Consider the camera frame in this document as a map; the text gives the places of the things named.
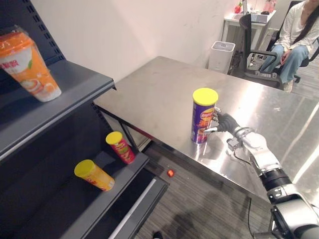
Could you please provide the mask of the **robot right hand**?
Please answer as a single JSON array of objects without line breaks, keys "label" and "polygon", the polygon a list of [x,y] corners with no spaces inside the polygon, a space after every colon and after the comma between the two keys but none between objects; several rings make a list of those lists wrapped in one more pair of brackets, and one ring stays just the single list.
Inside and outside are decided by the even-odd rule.
[{"label": "robot right hand", "polygon": [[228,132],[234,135],[235,129],[239,127],[237,121],[229,114],[223,114],[221,110],[217,110],[213,113],[213,121],[217,122],[217,126],[205,129],[204,134],[210,134],[214,132]]}]

